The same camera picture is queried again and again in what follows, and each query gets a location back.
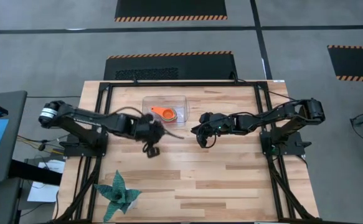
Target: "white label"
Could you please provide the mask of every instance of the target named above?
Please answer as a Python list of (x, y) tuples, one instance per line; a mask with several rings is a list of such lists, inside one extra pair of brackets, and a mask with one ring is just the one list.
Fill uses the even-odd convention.
[(50, 114), (50, 113), (46, 113), (46, 112), (42, 112), (40, 114), (40, 116), (46, 116), (46, 117), (49, 117), (49, 118), (53, 118), (54, 117), (54, 114)]
[(47, 113), (57, 115), (57, 111), (50, 109), (50, 108), (43, 108), (42, 112), (47, 112)]

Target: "orange and black hazard stripe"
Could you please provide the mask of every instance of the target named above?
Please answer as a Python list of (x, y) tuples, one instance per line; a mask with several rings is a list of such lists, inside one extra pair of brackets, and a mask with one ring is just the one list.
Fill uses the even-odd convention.
[(118, 0), (115, 22), (228, 19), (224, 0)]
[(328, 45), (336, 78), (363, 82), (363, 46)]
[(115, 22), (158, 22), (158, 21), (211, 21), (227, 20), (227, 16), (147, 16), (147, 17), (117, 17)]
[(140, 57), (167, 57), (167, 56), (190, 56), (190, 55), (218, 55), (232, 54), (231, 51), (213, 51), (213, 52), (184, 52), (184, 53), (160, 53), (160, 54), (134, 54), (134, 55), (112, 55), (108, 59), (114, 58), (140, 58)]
[(104, 80), (223, 80), (235, 78), (229, 50), (114, 55), (105, 63)]

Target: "gray floor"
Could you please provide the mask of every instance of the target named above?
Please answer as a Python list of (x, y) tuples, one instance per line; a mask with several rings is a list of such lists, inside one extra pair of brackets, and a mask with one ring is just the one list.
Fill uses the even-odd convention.
[[(363, 0), (256, 2), (263, 26), (363, 25)], [(249, 1), (226, 3), (227, 21), (115, 24), (116, 1), (0, 0), (0, 29), (254, 25)], [(321, 217), (363, 223), (363, 140), (349, 126), (349, 118), (363, 113), (363, 82), (336, 80), (326, 48), (328, 44), (363, 45), (363, 30), (284, 30), (263, 35), (273, 78), (286, 80), (290, 96), (314, 97), (324, 105), (326, 122), (302, 130), (304, 140), (313, 142), (306, 152)], [(200, 50), (232, 50), (241, 78), (265, 77), (255, 31), (6, 34), (0, 35), (0, 91), (79, 95), (85, 80), (103, 78), (109, 55)], [(28, 99), (21, 135), (49, 139), (64, 133), (39, 127), (37, 117), (46, 101)], [(18, 144), (14, 158), (36, 154)], [(45, 205), (22, 217), (21, 223), (47, 221), (52, 210), (52, 205)]]

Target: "green origami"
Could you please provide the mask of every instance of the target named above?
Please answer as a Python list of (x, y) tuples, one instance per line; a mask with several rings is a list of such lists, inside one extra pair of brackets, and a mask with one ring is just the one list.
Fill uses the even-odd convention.
[(104, 216), (104, 223), (109, 221), (118, 209), (125, 214), (130, 204), (141, 193), (139, 190), (126, 190), (125, 180), (118, 171), (113, 178), (112, 187), (98, 184), (95, 184), (94, 187), (110, 201)]

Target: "white paper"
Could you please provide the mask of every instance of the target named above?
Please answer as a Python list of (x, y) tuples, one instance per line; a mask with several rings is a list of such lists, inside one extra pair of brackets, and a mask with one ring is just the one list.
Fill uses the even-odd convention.
[[(65, 162), (58, 161), (58, 160), (50, 160), (47, 163), (47, 166), (50, 170), (63, 173)], [(39, 163), (40, 168), (45, 167), (44, 162)], [(57, 192), (59, 190), (59, 186), (43, 184), (40, 182), (33, 182), (31, 191), (29, 192), (29, 196), (27, 198), (28, 202), (55, 202)]]

